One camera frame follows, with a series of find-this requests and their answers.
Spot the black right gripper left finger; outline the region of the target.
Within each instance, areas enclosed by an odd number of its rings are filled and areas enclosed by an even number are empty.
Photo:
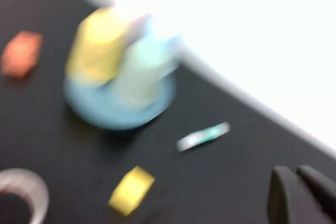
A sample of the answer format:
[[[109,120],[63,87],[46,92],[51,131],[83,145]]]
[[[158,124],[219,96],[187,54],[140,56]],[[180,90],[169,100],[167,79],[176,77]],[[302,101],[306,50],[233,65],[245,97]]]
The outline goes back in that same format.
[[[267,201],[269,223],[318,223],[319,211],[303,181],[285,166],[271,173]]]

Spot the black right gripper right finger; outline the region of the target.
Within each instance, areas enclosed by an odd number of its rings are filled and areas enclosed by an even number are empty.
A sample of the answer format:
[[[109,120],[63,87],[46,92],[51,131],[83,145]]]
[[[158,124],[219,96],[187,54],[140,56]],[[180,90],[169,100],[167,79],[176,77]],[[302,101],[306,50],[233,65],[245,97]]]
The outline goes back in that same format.
[[[335,223],[335,181],[307,165],[298,167],[297,174],[308,186],[322,211]]]

